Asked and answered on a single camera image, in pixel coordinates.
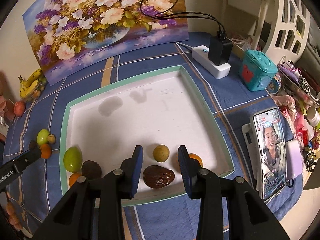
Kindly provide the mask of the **person's left hand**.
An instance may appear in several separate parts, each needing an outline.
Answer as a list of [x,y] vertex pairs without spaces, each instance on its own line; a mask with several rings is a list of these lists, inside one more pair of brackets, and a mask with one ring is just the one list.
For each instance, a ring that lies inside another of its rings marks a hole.
[[16,231],[21,231],[23,229],[22,224],[17,216],[16,210],[13,206],[13,203],[10,201],[10,195],[5,194],[7,198],[7,204],[5,205],[5,211],[8,214],[9,223],[16,229]]

